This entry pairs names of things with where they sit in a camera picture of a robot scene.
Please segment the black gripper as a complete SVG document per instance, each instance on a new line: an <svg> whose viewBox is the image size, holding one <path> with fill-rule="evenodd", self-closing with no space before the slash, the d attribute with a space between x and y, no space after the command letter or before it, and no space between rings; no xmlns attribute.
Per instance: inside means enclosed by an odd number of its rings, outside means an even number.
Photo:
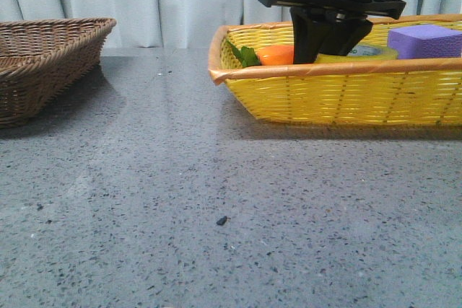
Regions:
<svg viewBox="0 0 462 308"><path fill-rule="evenodd" d="M368 19L343 19L330 24L323 12L365 14L398 19L403 0L258 0L266 7L290 6L292 18L293 64L314 63L318 53L347 56L372 30Z"/></svg>

